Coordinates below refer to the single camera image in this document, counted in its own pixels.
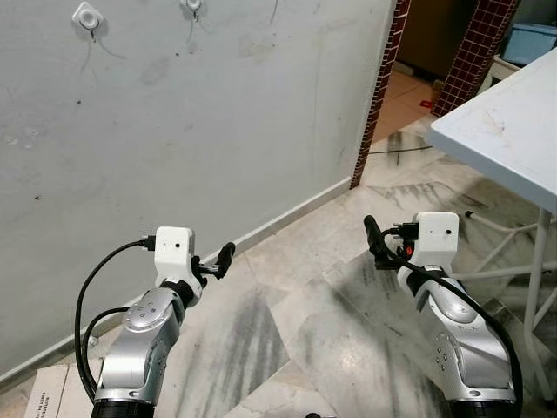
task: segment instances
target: dark cable on floor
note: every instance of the dark cable on floor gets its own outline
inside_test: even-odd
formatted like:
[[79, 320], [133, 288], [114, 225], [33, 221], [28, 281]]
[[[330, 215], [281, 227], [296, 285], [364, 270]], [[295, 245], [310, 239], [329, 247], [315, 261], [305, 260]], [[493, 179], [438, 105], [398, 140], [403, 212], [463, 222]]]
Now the dark cable on floor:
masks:
[[429, 150], [433, 148], [431, 145], [429, 146], [422, 146], [420, 148], [406, 148], [405, 150], [390, 150], [390, 151], [377, 151], [377, 152], [370, 152], [367, 155], [374, 155], [374, 154], [392, 154], [395, 152], [409, 152], [409, 151], [421, 151], [421, 150]]
[[77, 371], [79, 372], [79, 378], [81, 379], [81, 382], [84, 385], [85, 392], [87, 393], [87, 396], [89, 396], [91, 402], [93, 402], [93, 400], [95, 399], [95, 391], [93, 390], [92, 386], [87, 380], [87, 376], [85, 375], [84, 358], [81, 353], [81, 338], [80, 338], [81, 309], [84, 303], [85, 291], [87, 290], [87, 287], [94, 279], [94, 277], [97, 275], [99, 270], [103, 268], [103, 266], [106, 263], [108, 263], [115, 255], [121, 253], [123, 250], [132, 248], [133, 246], [146, 246], [146, 245], [147, 245], [147, 240], [141, 239], [140, 241], [133, 241], [128, 244], [125, 244], [117, 248], [116, 250], [114, 250], [112, 253], [108, 254], [106, 257], [104, 257], [104, 259], [100, 263], [98, 263], [98, 265], [93, 269], [91, 274], [89, 274], [89, 277], [87, 277], [87, 280], [84, 282], [83, 286], [81, 287], [81, 290], [79, 291], [79, 296], [77, 297], [77, 305], [76, 305], [76, 316], [74, 320], [74, 348], [76, 350], [76, 364], [77, 364]]
[[92, 374], [91, 369], [89, 367], [89, 360], [87, 359], [87, 351], [88, 351], [88, 347], [89, 347], [89, 337], [91, 336], [91, 333], [93, 332], [93, 328], [96, 326], [96, 324], [101, 319], [103, 319], [105, 316], [112, 315], [112, 314], [117, 314], [117, 313], [120, 313], [120, 312], [126, 312], [128, 309], [130, 309], [130, 307], [113, 307], [112, 309], [108, 309], [108, 310], [100, 313], [99, 315], [97, 315], [91, 321], [91, 323], [87, 327], [87, 330], [85, 331], [84, 337], [81, 341], [81, 357], [84, 360], [85, 376], [87, 377], [87, 380], [89, 381], [89, 384], [91, 385], [91, 388], [93, 389], [93, 392], [97, 391], [97, 382], [95, 381], [95, 378], [93, 377], [93, 374]]
[[[386, 235], [398, 235], [399, 232], [397, 228], [391, 228], [383, 231], [381, 234], [385, 238]], [[506, 329], [466, 293], [462, 292], [460, 289], [451, 285], [445, 280], [440, 279], [434, 274], [429, 273], [426, 269], [416, 266], [404, 260], [395, 252], [391, 251], [391, 249], [386, 245], [384, 239], [383, 242], [380, 244], [383, 247], [383, 250], [385, 250], [385, 252], [389, 255], [389, 257], [391, 257], [393, 260], [398, 261], [402, 266], [409, 268], [410, 270], [416, 273], [424, 274], [425, 276], [427, 276], [429, 280], [432, 280], [438, 285], [443, 286], [445, 289], [447, 289], [451, 293], [454, 293], [456, 296], [461, 298], [470, 307], [472, 307], [472, 309], [474, 309], [479, 316], [481, 316], [484, 319], [484, 321], [488, 326], [492, 328], [492, 330], [499, 337], [501, 343], [505, 347], [511, 362], [511, 380], [513, 382], [513, 388], [516, 393], [516, 409], [517, 409], [516, 418], [520, 418], [520, 412], [522, 410], [522, 403], [524, 400], [524, 394], [523, 394], [524, 388], [522, 387], [522, 370], [520, 369], [520, 362], [519, 362], [518, 355], [516, 354], [516, 351], [514, 351], [513, 341], [511, 340], [511, 337], [509, 336]]]

